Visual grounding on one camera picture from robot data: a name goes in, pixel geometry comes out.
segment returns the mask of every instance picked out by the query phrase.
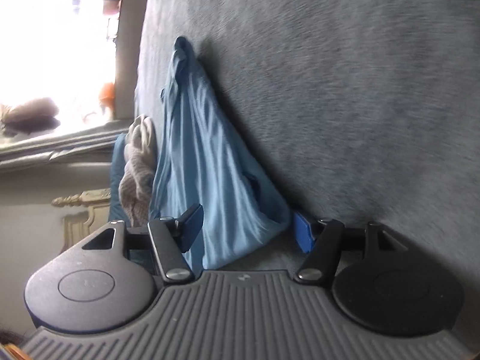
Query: ribbed gray panel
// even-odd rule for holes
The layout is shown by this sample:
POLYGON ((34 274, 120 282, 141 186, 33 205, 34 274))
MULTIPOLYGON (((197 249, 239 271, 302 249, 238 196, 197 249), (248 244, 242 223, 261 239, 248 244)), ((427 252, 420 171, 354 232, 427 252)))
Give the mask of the ribbed gray panel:
POLYGON ((206 271, 170 286, 150 312, 116 331, 57 335, 23 346, 34 360, 455 360, 472 353, 450 333, 390 338, 344 317, 321 288, 283 271, 206 271))

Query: blue cloth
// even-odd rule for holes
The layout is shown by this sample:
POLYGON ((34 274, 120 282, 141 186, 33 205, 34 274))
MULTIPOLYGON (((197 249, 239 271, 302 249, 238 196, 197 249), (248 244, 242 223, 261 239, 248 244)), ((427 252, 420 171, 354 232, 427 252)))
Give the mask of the blue cloth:
POLYGON ((125 221, 127 227, 130 227, 130 220, 120 204, 119 185, 125 172, 125 134, 120 134, 115 141, 112 154, 112 165, 110 168, 110 221, 125 221))
POLYGON ((163 139, 150 218, 203 205, 202 232, 184 254, 193 271, 231 263, 285 230, 291 218, 287 203, 220 110, 183 37, 175 42, 161 100, 163 139))

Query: beige knit cloth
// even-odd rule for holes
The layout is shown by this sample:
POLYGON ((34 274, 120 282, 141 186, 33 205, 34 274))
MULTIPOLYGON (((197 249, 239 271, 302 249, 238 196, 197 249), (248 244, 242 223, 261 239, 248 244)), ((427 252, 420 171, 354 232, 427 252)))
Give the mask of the beige knit cloth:
POLYGON ((132 227, 148 222, 148 206, 157 163, 157 141, 152 118, 138 116, 125 137, 125 173, 118 194, 132 227))

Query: mattress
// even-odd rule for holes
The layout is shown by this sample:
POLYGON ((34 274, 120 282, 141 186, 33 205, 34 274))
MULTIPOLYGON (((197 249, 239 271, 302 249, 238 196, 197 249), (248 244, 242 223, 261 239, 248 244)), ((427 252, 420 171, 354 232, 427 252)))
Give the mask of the mattress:
POLYGON ((136 112, 163 120, 171 45, 186 36, 288 201, 417 242, 462 281, 456 332, 478 348, 478 12, 480 0, 148 0, 136 112))

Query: cream carved headboard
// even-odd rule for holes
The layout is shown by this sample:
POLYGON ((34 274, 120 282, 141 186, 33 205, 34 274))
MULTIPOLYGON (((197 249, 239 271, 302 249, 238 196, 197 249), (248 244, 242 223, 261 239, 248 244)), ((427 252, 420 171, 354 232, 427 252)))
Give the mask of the cream carved headboard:
POLYGON ((64 217, 63 252, 107 223, 110 188, 84 191, 78 195, 56 198, 52 200, 52 205, 55 207, 83 206, 87 208, 87 212, 64 217))

